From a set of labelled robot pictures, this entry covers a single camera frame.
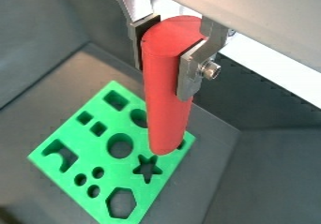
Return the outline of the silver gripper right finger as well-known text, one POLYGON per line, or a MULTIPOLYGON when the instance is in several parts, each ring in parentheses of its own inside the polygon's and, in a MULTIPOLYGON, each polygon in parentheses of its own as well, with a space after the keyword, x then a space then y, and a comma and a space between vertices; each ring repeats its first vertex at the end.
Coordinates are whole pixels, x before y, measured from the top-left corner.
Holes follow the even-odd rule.
POLYGON ((204 79, 213 80, 218 76, 221 66, 212 58, 228 44, 230 29, 204 16, 200 31, 206 38, 184 52, 180 59, 177 96, 182 101, 198 92, 204 79))

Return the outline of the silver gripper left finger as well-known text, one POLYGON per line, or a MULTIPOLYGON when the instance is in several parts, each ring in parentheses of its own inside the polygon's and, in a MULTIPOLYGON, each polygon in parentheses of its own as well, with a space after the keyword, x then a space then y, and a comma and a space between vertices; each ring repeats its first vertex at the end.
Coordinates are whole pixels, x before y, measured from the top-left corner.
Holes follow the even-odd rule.
POLYGON ((127 20, 135 67, 142 70, 142 37, 149 29, 161 22, 161 16, 153 10, 151 0, 118 0, 118 3, 127 20))

